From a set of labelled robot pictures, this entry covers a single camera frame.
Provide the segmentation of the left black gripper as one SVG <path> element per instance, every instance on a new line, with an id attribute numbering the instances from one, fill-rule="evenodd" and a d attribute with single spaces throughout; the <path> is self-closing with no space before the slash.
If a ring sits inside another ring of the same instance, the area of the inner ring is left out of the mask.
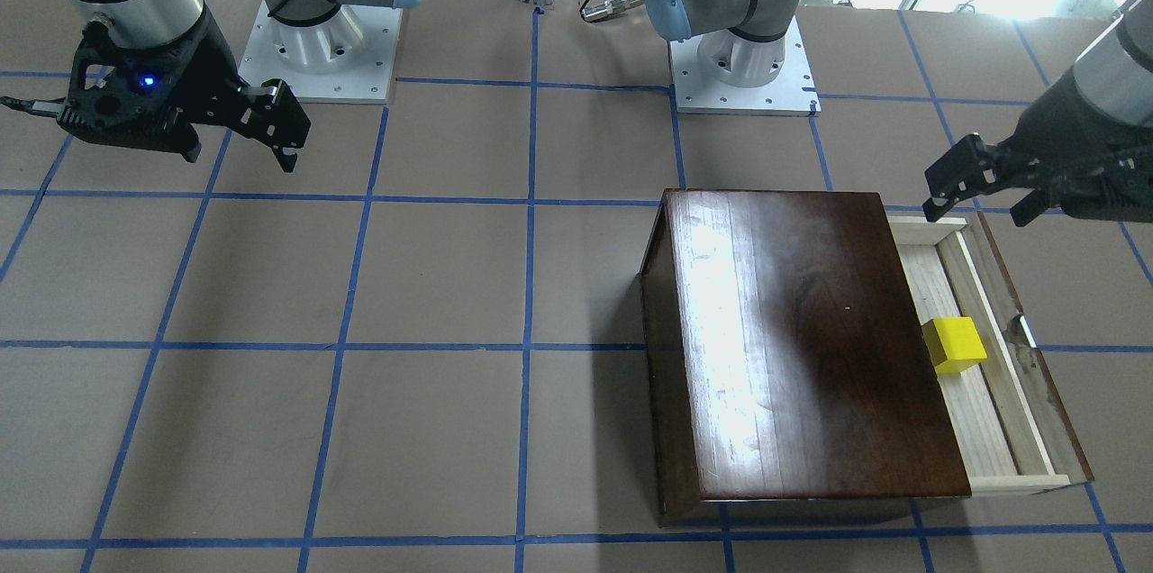
<path id="1" fill-rule="evenodd" d="M 1150 223 L 1150 98 L 1137 107 L 1133 123 L 1100 112 L 1068 69 L 1005 141 L 969 133 L 925 169 L 925 220 L 939 223 L 960 201 L 1022 188 L 1026 196 L 1010 208 L 1016 227 L 1052 208 L 1076 219 Z"/>

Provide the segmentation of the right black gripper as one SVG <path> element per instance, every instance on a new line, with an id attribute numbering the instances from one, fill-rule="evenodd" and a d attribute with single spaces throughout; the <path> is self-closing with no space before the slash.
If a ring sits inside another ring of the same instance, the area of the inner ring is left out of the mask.
<path id="1" fill-rule="evenodd" d="M 285 81 L 253 86 L 242 80 L 210 12 L 175 42 L 149 50 L 118 46 L 110 27 L 110 18 L 96 15 L 82 31 L 68 95 L 55 114 L 65 131 L 97 145 L 165 151 L 195 163 L 194 126 L 223 126 L 262 142 L 292 174 L 312 122 Z"/>

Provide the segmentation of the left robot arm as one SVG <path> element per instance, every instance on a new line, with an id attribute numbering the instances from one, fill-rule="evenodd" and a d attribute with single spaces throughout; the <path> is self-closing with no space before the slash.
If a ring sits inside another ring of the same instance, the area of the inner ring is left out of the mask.
<path id="1" fill-rule="evenodd" d="M 721 83 L 753 88 L 784 60 L 802 0 L 645 0 L 666 42 L 698 39 Z M 927 221 L 975 196 L 1022 188 L 1013 224 L 1058 209 L 1085 220 L 1150 223 L 1150 0 L 1138 0 L 1028 106 L 1000 143 L 971 133 L 925 169 Z"/>

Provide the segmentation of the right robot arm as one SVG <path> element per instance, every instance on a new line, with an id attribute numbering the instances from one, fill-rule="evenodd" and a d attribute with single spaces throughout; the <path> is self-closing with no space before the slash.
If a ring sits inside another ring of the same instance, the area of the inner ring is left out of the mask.
<path id="1" fill-rule="evenodd" d="M 422 0 L 263 0 L 276 51 L 294 71 L 334 69 L 369 39 L 355 6 L 413 9 Z M 241 75 L 204 0 L 71 0 L 86 17 L 69 89 L 53 100 L 3 97 L 95 145 L 163 151 L 195 163 L 197 125 L 228 127 L 292 172 L 312 122 L 280 77 Z"/>

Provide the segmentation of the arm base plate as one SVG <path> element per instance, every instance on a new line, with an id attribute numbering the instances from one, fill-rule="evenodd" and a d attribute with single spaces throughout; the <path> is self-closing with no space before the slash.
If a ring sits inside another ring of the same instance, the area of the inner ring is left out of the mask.
<path id="1" fill-rule="evenodd" d="M 775 42 L 728 30 L 668 44 L 681 114 L 815 116 L 822 105 L 798 20 Z"/>
<path id="2" fill-rule="evenodd" d="M 254 86 L 282 80 L 301 104 L 386 105 L 404 9 L 345 5 L 317 27 L 257 12 L 239 71 Z"/>

